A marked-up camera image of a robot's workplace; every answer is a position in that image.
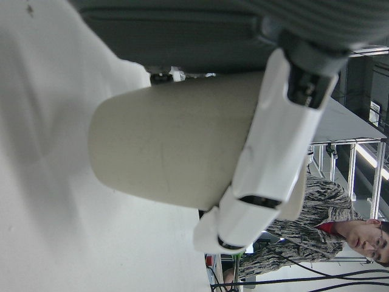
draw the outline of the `fluorescent light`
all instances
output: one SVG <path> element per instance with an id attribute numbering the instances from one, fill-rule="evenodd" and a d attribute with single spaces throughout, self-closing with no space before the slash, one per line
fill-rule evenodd
<path id="1" fill-rule="evenodd" d="M 357 151 L 365 158 L 371 166 L 374 168 L 377 167 L 377 161 L 375 160 L 374 157 L 370 153 L 368 153 L 365 149 L 362 148 L 359 144 L 356 145 Z M 382 169 L 381 175 L 386 179 L 389 180 L 389 172 L 386 169 Z"/>

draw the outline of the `black cable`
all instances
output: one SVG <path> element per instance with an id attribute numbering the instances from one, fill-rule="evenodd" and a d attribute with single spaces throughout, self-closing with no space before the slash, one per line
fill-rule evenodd
<path id="1" fill-rule="evenodd" d="M 375 272 L 382 272 L 382 273 L 389 273 L 389 271 L 385 270 L 385 269 L 379 269 L 379 270 L 368 270 L 368 271 L 358 271 L 358 272 L 352 272 L 352 273 L 346 273 L 346 274 L 339 274 L 339 275 L 329 275 L 329 274 L 326 274 L 326 273 L 322 273 L 322 272 L 319 272 L 319 271 L 316 271 L 314 269 L 310 269 L 310 268 L 307 268 L 306 266 L 303 266 L 297 262 L 295 262 L 294 260 L 291 260 L 287 257 L 284 257 L 283 255 L 281 255 L 279 252 L 276 252 L 274 250 L 272 250 L 276 255 L 282 257 L 283 259 L 286 259 L 292 263 L 294 263 L 295 265 L 299 266 L 299 267 L 302 267 L 303 269 L 306 269 L 310 272 L 313 272 L 313 273 L 316 273 L 316 274 L 319 274 L 319 275 L 322 275 L 322 276 L 325 276 L 329 279 L 341 279 L 341 280 L 371 280 L 371 279 L 377 279 L 377 278 L 372 278 L 372 277 L 369 277 L 369 278 L 347 278 L 347 276 L 353 276 L 353 275 L 358 275 L 358 274 L 365 274 L 365 273 L 375 273 Z"/>
<path id="2" fill-rule="evenodd" d="M 215 271 L 213 270 L 213 268 L 211 268 L 210 266 L 206 266 L 206 267 L 207 267 L 208 269 L 211 270 L 212 274 L 213 274 L 214 277 L 215 277 L 216 283 L 217 283 L 218 285 L 222 285 L 222 284 L 220 284 L 220 282 L 219 282 L 219 280 L 218 280 L 218 277 L 217 277 Z M 228 290 L 227 290 L 226 287 L 224 287 L 224 286 L 218 286 L 218 287 L 223 287 L 223 288 L 228 292 Z"/>
<path id="3" fill-rule="evenodd" d="M 336 288 L 340 288 L 340 287 L 346 287 L 346 286 L 353 286 L 353 285 L 389 286 L 389 284 L 387 284 L 387 283 L 380 283 L 380 282 L 355 282 L 355 283 L 345 283 L 345 284 L 334 285 L 334 286 L 330 286 L 330 287 L 326 287 L 326 288 L 311 290 L 309 292 L 322 292 L 322 291 L 327 291 L 327 290 L 336 289 Z"/>
<path id="4" fill-rule="evenodd" d="M 344 280 L 379 280 L 379 279 L 389 279 L 389 277 L 367 277 L 367 278 L 346 278 L 344 276 L 354 276 L 358 274 L 368 274 L 368 273 L 389 273 L 385 269 L 371 269 L 368 271 L 357 271 L 345 274 L 339 274 L 331 276 L 333 279 L 343 279 Z M 231 283 L 232 285 L 242 286 L 242 285 L 265 285 L 265 284 L 275 284 L 275 283 L 290 283 L 290 282 L 308 282 L 308 281 L 317 281 L 317 280 L 328 280 L 330 279 L 327 276 L 323 277 L 305 277 L 305 278 L 292 278 L 292 279 L 283 279 L 283 280 L 267 280 L 267 281 L 256 281 L 256 282 L 240 282 L 240 283 Z"/>

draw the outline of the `white table surface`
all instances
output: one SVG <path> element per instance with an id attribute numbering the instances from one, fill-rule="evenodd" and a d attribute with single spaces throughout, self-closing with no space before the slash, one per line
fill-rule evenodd
<path id="1" fill-rule="evenodd" d="M 66 1 L 1 1 L 0 291 L 210 291 L 197 211 L 116 192 L 89 166 L 96 106 L 149 85 Z"/>
<path id="2" fill-rule="evenodd" d="M 382 138 L 386 136 L 339 102 L 329 99 L 312 143 L 373 139 L 379 142 Z"/>

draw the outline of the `gray fabric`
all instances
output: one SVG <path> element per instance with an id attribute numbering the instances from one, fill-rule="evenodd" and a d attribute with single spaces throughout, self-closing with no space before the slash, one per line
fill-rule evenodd
<path id="1" fill-rule="evenodd" d="M 296 221 L 275 220 L 267 229 L 285 238 L 248 255 L 240 262 L 239 278 L 275 271 L 295 262 L 318 262 L 336 256 L 345 240 L 318 230 L 315 226 L 333 221 L 362 220 L 340 185 L 308 175 L 303 209 Z"/>

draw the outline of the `eyeglasses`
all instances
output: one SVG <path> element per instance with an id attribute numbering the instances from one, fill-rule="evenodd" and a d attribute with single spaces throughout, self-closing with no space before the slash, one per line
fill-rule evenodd
<path id="1" fill-rule="evenodd" d="M 380 242 L 382 242 L 382 241 L 384 240 L 384 239 L 382 238 L 382 224 L 380 224 L 379 229 L 381 230 L 381 236 L 378 238 L 378 241 L 376 242 L 376 246 L 375 246 L 376 250 L 373 252 L 372 257 L 367 257 L 367 259 L 368 259 L 369 261 L 371 261 L 371 262 L 376 262 L 376 261 L 379 262 L 379 260 L 380 260 L 380 258 L 381 258 L 380 255 L 379 255 L 378 257 L 376 257 L 376 255 L 377 255 L 377 249 L 380 248 L 380 246 L 379 246 Z M 386 245 L 387 245 L 387 243 L 384 242 L 383 245 L 381 246 L 381 248 L 386 247 Z"/>

